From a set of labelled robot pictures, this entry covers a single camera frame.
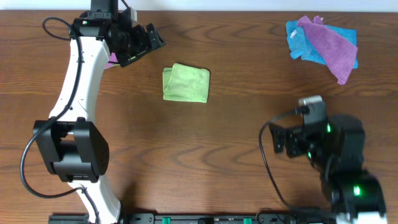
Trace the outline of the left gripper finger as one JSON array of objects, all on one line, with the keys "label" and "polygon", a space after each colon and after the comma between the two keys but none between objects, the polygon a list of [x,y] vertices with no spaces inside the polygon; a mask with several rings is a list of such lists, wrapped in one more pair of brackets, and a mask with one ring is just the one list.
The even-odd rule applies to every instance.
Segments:
[{"label": "left gripper finger", "polygon": [[147,34],[149,36],[149,44],[151,50],[157,50],[165,46],[165,41],[163,40],[163,38],[161,38],[160,34],[158,33],[158,30],[155,28],[155,26],[152,23],[146,25],[146,29],[147,29]]},{"label": "left gripper finger", "polygon": [[135,52],[135,51],[118,52],[117,53],[118,64],[120,65],[120,67],[124,68],[124,67],[138,61],[139,59],[141,59],[143,56],[145,56],[148,53],[149,53],[148,50],[143,50],[140,52]]}]

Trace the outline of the green microfiber cloth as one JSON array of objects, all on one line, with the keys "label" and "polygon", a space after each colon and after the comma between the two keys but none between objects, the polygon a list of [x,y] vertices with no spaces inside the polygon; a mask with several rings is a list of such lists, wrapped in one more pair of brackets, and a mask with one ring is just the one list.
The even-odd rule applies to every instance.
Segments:
[{"label": "green microfiber cloth", "polygon": [[210,72],[179,63],[165,67],[162,72],[163,99],[206,103],[210,87]]}]

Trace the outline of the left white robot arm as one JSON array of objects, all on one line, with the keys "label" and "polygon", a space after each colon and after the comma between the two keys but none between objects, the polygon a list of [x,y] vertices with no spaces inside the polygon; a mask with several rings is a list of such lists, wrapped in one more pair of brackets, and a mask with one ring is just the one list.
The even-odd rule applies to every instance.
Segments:
[{"label": "left white robot arm", "polygon": [[48,172],[78,192],[86,223],[121,223],[121,202],[106,171],[109,146],[95,125],[96,102],[107,64],[126,67],[164,46],[157,29],[140,26],[137,13],[117,1],[92,1],[68,25],[70,60],[60,96],[46,120],[37,120],[31,143]]}]

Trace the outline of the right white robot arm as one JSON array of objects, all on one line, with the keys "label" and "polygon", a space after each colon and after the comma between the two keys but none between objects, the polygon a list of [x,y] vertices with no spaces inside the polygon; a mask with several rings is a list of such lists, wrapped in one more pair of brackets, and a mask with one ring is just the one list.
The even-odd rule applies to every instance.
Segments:
[{"label": "right white robot arm", "polygon": [[329,211],[302,206],[292,210],[335,223],[387,223],[381,185],[363,168],[366,133],[358,118],[335,114],[291,128],[271,123],[269,129],[275,152],[308,158],[330,203]]}]

